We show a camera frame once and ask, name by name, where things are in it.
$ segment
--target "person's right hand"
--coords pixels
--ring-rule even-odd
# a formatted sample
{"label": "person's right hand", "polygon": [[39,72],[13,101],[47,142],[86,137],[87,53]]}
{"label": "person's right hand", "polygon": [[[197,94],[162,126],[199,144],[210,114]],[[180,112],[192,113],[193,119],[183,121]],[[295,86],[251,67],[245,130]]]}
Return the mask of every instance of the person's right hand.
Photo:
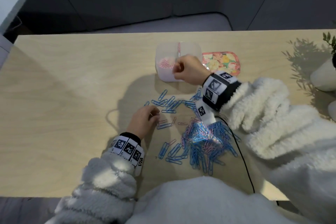
{"label": "person's right hand", "polygon": [[185,55],[177,59],[173,67],[176,80],[193,85],[202,85],[211,72],[195,56]]}

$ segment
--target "black cord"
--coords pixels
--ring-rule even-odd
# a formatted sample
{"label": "black cord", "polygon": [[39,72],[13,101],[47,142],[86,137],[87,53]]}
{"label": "black cord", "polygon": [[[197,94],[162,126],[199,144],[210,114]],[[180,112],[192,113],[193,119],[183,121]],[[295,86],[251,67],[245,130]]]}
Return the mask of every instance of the black cord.
{"label": "black cord", "polygon": [[230,129],[230,131],[231,131],[231,133],[232,133],[232,135],[233,135],[233,139],[234,139],[234,141],[236,142],[237,148],[238,148],[239,153],[240,153],[240,155],[241,155],[241,158],[243,159],[243,162],[244,162],[244,165],[245,165],[245,169],[246,169],[246,172],[247,172],[247,176],[248,176],[249,179],[250,179],[250,183],[251,183],[251,186],[252,186],[252,189],[253,189],[253,193],[255,193],[254,186],[253,186],[253,183],[252,183],[252,179],[251,179],[251,177],[250,177],[249,170],[247,169],[247,165],[246,165],[245,159],[244,159],[243,154],[242,154],[242,152],[241,152],[241,150],[240,150],[240,148],[239,148],[239,145],[238,145],[237,139],[236,139],[236,137],[235,137],[235,134],[232,132],[232,129],[229,127],[229,125],[227,124],[227,122],[226,122],[225,120],[223,120],[222,117],[215,116],[215,118],[219,118],[219,119],[221,119],[222,122],[224,122],[224,123],[227,125],[227,127]]}

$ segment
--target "plant pot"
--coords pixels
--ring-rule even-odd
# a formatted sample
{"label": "plant pot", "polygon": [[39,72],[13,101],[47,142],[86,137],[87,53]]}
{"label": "plant pot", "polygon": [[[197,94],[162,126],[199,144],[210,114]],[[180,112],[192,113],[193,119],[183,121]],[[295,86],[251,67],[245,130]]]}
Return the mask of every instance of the plant pot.
{"label": "plant pot", "polygon": [[310,75],[310,81],[314,87],[322,91],[336,90],[336,69],[332,58],[323,63]]}
{"label": "plant pot", "polygon": [[328,105],[328,113],[330,117],[336,121],[336,100]]}

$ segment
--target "wooden tabletop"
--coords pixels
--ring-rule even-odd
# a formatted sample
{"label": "wooden tabletop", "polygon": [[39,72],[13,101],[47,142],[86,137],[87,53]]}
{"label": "wooden tabletop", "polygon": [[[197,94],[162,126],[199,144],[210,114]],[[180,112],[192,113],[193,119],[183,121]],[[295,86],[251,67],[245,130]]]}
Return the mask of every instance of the wooden tabletop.
{"label": "wooden tabletop", "polygon": [[[313,104],[321,115],[334,97],[315,90],[306,79],[330,50],[324,30],[70,34],[19,36],[0,70],[0,195],[62,197],[80,182],[82,168],[99,157],[111,138],[123,132],[146,101],[167,96],[189,99],[195,86],[165,83],[155,71],[155,49],[162,42],[191,41],[202,52],[230,51],[241,61],[240,81],[281,79],[292,104]],[[176,115],[189,122],[193,113],[180,106]],[[182,165],[157,158],[164,142],[180,139],[185,127],[154,130],[138,195],[170,180],[203,175],[189,159]],[[271,200],[284,200],[255,171],[246,155],[254,186]],[[242,159],[225,154],[214,177],[251,193]]]}

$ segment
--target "plastic container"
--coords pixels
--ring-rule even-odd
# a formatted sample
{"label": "plastic container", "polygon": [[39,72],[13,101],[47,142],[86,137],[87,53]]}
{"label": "plastic container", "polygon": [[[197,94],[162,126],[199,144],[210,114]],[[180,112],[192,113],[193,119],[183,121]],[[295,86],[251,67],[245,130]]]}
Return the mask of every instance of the plastic container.
{"label": "plastic container", "polygon": [[156,48],[155,69],[164,82],[181,82],[173,75],[173,66],[179,56],[193,55],[202,62],[202,51],[198,44],[191,42],[162,43]]}

